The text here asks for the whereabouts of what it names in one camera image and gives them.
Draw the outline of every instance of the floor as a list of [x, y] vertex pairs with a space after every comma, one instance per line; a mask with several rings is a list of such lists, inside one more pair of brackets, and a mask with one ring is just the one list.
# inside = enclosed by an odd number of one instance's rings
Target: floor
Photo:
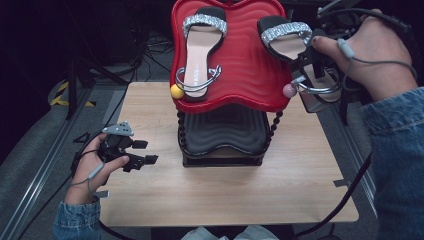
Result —
[[[121, 76], [132, 81], [168, 81], [173, 51], [169, 45], [150, 43], [155, 54], [154, 61], [144, 56], [143, 63], [134, 76]], [[111, 71], [126, 66], [115, 66]], [[56, 94], [60, 82], [52, 89], [49, 101]], [[52, 239], [52, 223], [59, 202], [66, 192], [70, 165], [81, 143], [75, 143], [85, 133], [93, 133], [110, 118], [117, 121], [120, 100], [125, 86], [108, 79], [98, 79], [93, 89], [79, 89], [79, 108], [70, 120], [65, 120], [67, 107], [52, 106], [51, 111], [38, 121], [16, 145], [6, 161], [0, 166], [0, 239]], [[94, 107], [83, 106], [87, 101]], [[370, 151], [368, 136], [360, 119], [359, 105], [349, 105], [349, 125], [344, 126], [334, 105], [318, 114], [333, 153], [345, 179], [350, 182]], [[334, 234], [343, 240], [373, 239], [377, 231], [377, 219], [372, 200], [371, 176], [367, 175], [353, 193], [359, 211], [359, 220], [354, 223], [335, 224]], [[312, 224], [293, 225], [295, 232]], [[301, 237], [304, 240], [318, 239], [327, 235], [331, 226], [326, 225], [315, 233]], [[133, 239], [151, 239], [150, 228], [112, 228]], [[103, 232], [104, 239], [117, 239]]]

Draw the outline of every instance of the red tray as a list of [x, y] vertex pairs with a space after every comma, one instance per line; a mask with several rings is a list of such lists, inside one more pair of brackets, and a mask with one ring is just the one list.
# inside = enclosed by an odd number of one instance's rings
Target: red tray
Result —
[[276, 0], [242, 0], [234, 4], [216, 0], [177, 1], [171, 18], [175, 55], [170, 86], [175, 84], [177, 70], [185, 67], [186, 63], [183, 21], [203, 6], [218, 6], [226, 13], [227, 35], [221, 47], [209, 56], [209, 66], [214, 68], [221, 65], [222, 73], [217, 81], [208, 86], [204, 101], [173, 99], [177, 109], [186, 113], [201, 113], [228, 103], [238, 103], [264, 112], [285, 109], [290, 99], [283, 95], [283, 87], [291, 81], [290, 68], [265, 50], [257, 30], [257, 21], [261, 17], [286, 16]]

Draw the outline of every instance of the wooden table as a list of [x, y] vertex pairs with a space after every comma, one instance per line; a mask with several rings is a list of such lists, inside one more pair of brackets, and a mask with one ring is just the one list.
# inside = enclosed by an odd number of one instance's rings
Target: wooden table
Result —
[[[155, 165], [115, 171], [102, 199], [108, 226], [208, 226], [319, 222], [340, 202], [340, 169], [315, 114], [294, 97], [259, 167], [184, 168], [177, 143], [177, 110], [168, 83], [132, 83], [119, 122], [127, 120]], [[333, 219], [358, 219], [352, 200]]]

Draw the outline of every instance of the small yellow ball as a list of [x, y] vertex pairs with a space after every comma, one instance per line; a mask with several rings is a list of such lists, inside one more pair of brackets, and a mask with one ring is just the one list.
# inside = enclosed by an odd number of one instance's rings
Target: small yellow ball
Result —
[[184, 96], [184, 91], [181, 90], [177, 84], [172, 85], [171, 87], [171, 96], [175, 99], [180, 99]]

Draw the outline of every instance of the jacket sleeve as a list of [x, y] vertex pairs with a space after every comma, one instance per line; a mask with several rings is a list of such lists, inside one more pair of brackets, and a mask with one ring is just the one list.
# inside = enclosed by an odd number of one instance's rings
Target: jacket sleeve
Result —
[[424, 239], [424, 88], [363, 113], [373, 144], [377, 239]]
[[54, 239], [101, 239], [100, 201], [92, 204], [59, 204], [53, 226]]

